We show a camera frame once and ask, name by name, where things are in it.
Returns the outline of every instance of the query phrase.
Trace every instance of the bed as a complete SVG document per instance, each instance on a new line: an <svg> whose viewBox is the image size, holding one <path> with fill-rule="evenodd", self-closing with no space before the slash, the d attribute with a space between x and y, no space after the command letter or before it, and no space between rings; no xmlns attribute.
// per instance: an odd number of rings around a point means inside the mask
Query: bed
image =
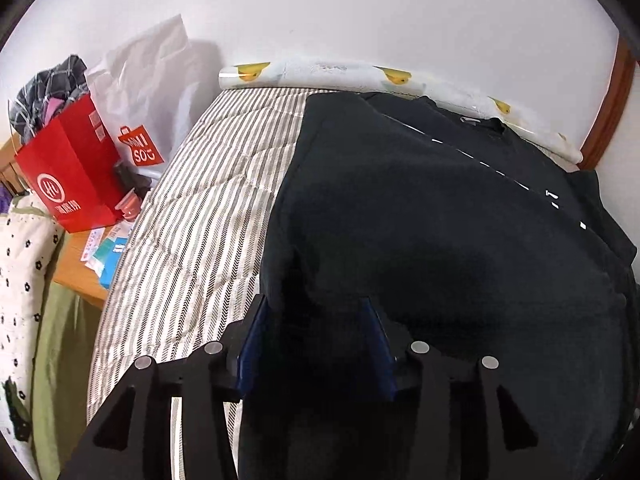
<svg viewBox="0 0 640 480"><path fill-rule="evenodd" d="M226 90L198 120L146 197L116 270L95 341L88 420L137 357L185 357L242 319L259 290L268 217L305 100L321 91ZM241 404L226 407L236 463L241 413ZM184 478L179 418L175 400L174 478Z"/></svg>

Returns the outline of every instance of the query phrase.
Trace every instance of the white blanket with black dots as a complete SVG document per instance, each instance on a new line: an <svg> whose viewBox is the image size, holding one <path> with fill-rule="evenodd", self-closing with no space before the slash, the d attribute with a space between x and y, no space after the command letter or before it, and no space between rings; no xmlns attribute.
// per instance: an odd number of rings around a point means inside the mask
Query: white blanket with black dots
<svg viewBox="0 0 640 480"><path fill-rule="evenodd" d="M31 385L45 273L64 230L35 195L0 216L0 431L32 478Z"/></svg>

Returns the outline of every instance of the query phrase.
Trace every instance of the plaid cloth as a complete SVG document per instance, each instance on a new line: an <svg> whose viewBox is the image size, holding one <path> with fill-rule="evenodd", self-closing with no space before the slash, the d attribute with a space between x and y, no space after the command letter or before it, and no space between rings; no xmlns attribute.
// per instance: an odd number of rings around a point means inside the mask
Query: plaid cloth
<svg viewBox="0 0 640 480"><path fill-rule="evenodd" d="M9 111L9 121L20 134L23 144L33 139L44 126L50 98L65 101L65 105L56 111L56 114L59 114L71 103L89 93L84 79L85 70L86 65L82 59L72 54L59 65L38 72L22 87Z"/></svg>

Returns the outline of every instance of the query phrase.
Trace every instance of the miniso bag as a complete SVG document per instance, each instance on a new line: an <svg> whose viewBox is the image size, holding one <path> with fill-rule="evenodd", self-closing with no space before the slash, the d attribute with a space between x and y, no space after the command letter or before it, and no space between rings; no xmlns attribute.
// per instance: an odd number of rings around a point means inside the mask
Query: miniso bag
<svg viewBox="0 0 640 480"><path fill-rule="evenodd" d="M210 103L180 15L104 55L84 73L91 99L123 160L160 178Z"/></svg>

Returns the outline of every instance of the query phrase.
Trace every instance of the green cloth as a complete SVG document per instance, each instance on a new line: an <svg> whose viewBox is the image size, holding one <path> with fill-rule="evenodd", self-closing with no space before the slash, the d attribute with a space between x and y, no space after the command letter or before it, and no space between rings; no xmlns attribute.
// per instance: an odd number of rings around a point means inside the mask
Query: green cloth
<svg viewBox="0 0 640 480"><path fill-rule="evenodd" d="M58 478L86 428L86 393L99 322L98 308L47 280L31 397L34 455L42 480Z"/></svg>

